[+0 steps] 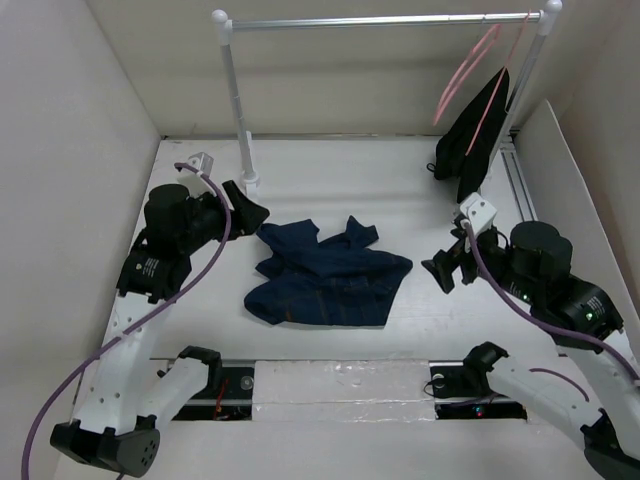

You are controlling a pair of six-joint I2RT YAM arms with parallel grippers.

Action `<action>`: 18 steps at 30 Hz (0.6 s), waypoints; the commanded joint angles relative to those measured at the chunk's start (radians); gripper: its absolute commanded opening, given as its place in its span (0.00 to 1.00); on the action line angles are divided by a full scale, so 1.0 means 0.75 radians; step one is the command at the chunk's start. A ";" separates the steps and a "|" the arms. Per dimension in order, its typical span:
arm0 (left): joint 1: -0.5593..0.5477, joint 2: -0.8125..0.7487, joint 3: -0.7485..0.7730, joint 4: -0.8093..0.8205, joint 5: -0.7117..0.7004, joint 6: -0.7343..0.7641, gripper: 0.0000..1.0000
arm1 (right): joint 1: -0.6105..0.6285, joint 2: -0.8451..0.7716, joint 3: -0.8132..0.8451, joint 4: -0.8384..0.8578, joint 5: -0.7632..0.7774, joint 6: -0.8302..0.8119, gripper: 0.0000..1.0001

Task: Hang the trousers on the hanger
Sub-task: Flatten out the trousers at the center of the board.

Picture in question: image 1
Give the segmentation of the dark blue denim trousers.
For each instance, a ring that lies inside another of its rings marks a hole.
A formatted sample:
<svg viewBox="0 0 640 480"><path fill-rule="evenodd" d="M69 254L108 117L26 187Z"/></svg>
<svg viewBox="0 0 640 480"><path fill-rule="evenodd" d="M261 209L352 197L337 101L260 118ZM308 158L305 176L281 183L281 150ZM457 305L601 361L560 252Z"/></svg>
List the dark blue denim trousers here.
<svg viewBox="0 0 640 480"><path fill-rule="evenodd" d="M323 241L312 220L263 224L257 237L272 251L255 270L266 282L244 298L246 310L271 325L382 328L413 262L372 250L374 226L348 218Z"/></svg>

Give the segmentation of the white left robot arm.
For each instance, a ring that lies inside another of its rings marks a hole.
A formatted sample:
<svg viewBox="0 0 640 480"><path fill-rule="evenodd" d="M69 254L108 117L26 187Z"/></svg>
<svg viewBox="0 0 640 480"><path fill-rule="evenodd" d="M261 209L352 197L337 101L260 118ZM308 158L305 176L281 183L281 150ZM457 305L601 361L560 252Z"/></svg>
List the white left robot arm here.
<svg viewBox="0 0 640 480"><path fill-rule="evenodd" d="M155 461L163 429L196 395L222 387L219 352L187 346L174 366L146 388L150 356L175 300L202 274L191 257L211 241L249 236L268 218L232 180L194 196L173 183L153 188L144 226L123 264L107 337L89 393L71 420L54 426L50 444L84 465L144 476Z"/></svg>

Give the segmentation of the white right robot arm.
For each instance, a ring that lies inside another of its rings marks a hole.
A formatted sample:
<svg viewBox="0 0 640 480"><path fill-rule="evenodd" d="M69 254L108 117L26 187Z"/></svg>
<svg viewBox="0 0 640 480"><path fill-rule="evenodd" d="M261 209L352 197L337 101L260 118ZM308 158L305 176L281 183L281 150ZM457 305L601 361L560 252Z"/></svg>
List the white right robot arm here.
<svg viewBox="0 0 640 480"><path fill-rule="evenodd" d="M459 215L455 244L423 267L440 288L481 278L518 316L546 333L591 387L591 401L572 397L486 341L429 382L439 399L505 396L561 431L604 479L639 476L639 364L624 321L609 295L571 272L573 246L550 224L525 221L504 236L495 226L477 232Z"/></svg>

